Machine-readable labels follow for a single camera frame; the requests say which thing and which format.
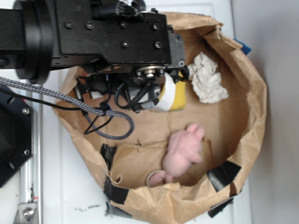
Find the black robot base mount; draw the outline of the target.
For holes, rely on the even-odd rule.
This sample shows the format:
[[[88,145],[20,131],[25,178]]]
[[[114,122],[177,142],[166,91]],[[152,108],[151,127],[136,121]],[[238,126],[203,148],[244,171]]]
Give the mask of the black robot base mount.
[[[33,108],[0,86],[0,186],[32,156]]]

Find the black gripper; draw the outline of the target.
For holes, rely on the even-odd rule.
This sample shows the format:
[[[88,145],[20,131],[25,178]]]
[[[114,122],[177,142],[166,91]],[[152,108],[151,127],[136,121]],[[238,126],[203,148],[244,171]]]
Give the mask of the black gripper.
[[[80,66],[101,78],[92,91],[123,96],[123,109],[168,112],[185,67],[181,35],[142,0],[52,0],[52,69]],[[112,74],[112,84],[102,78]]]

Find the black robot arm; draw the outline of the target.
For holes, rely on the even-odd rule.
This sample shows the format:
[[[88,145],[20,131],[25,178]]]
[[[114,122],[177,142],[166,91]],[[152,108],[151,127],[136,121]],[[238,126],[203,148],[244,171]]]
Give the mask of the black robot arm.
[[[0,11],[0,67],[43,84],[52,70],[79,66],[77,92],[123,96],[135,112],[160,101],[162,77],[186,80],[181,35],[134,0],[17,0]]]

